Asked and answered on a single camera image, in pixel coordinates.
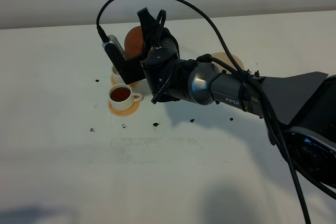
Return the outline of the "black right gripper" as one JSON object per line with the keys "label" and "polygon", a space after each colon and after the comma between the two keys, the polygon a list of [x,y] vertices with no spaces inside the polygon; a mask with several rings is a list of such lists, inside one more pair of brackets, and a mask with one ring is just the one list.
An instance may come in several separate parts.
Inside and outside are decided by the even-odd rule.
{"label": "black right gripper", "polygon": [[158,42],[160,20],[154,18],[145,7],[137,12],[143,37],[140,53],[142,69],[153,97],[159,92],[170,75],[170,65],[180,59],[177,40],[164,28]]}

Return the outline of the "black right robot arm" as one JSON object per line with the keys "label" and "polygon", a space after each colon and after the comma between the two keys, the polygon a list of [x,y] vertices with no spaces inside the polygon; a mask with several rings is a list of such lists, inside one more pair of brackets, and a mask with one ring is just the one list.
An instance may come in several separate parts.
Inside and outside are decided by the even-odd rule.
{"label": "black right robot arm", "polygon": [[271,144],[292,160],[296,171],[316,186],[335,187],[335,76],[227,73],[223,62],[209,54],[182,60],[175,38],[164,26],[165,11],[154,18],[142,9],[138,17],[149,48],[142,68],[153,103],[224,103],[257,115],[270,126]]}

